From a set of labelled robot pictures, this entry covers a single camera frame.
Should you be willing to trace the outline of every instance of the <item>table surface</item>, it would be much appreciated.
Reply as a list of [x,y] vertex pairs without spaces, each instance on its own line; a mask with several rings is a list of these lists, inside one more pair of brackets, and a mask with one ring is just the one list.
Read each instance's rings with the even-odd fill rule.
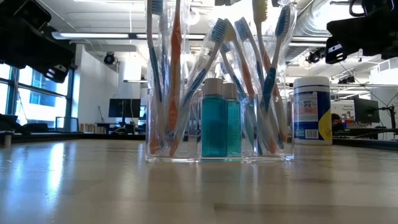
[[0,149],[0,223],[397,223],[398,154],[297,146],[291,162],[148,164],[140,141]]

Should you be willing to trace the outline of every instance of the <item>person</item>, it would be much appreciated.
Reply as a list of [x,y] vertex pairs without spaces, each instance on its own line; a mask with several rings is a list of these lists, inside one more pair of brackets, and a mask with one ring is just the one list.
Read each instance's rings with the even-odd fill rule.
[[331,114],[331,130],[333,133],[344,131],[344,125],[341,122],[340,116],[338,116],[338,114]]

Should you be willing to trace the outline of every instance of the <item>white plastic jar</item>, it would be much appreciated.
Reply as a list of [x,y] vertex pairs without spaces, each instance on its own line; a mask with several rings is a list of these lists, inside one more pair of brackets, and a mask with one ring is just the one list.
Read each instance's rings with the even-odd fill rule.
[[327,77],[294,80],[295,144],[331,145],[330,86]]

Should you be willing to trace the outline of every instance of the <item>clear acrylic container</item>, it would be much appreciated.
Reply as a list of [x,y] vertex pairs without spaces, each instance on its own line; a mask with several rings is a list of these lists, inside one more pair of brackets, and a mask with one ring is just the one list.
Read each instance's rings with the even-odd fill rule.
[[[192,95],[188,103],[183,103],[185,95]],[[170,131],[169,109],[164,99],[164,116],[159,116],[156,105],[156,96],[153,89],[148,89],[147,97],[147,124],[146,124],[146,161],[148,162],[265,162],[265,161],[289,161],[294,158],[293,143],[291,138],[285,139],[283,148],[276,145],[276,150],[271,153],[268,147],[269,136],[273,136],[264,126],[270,124],[270,116],[264,119],[261,110],[261,95],[239,95],[241,104],[242,145],[241,155],[236,157],[202,157],[201,156],[201,108],[203,95],[200,90],[196,92],[180,91],[178,121],[174,131]],[[274,103],[283,102],[286,113],[286,101],[282,98],[273,98],[271,108],[276,117]]]

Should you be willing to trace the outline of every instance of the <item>bottle cap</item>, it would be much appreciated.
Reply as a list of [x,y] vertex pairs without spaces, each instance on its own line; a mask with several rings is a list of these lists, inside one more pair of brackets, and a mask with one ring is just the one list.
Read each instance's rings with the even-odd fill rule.
[[238,90],[235,83],[223,84],[223,96],[226,99],[238,99]]
[[207,78],[203,87],[203,94],[207,95],[223,95],[223,80],[220,78]]

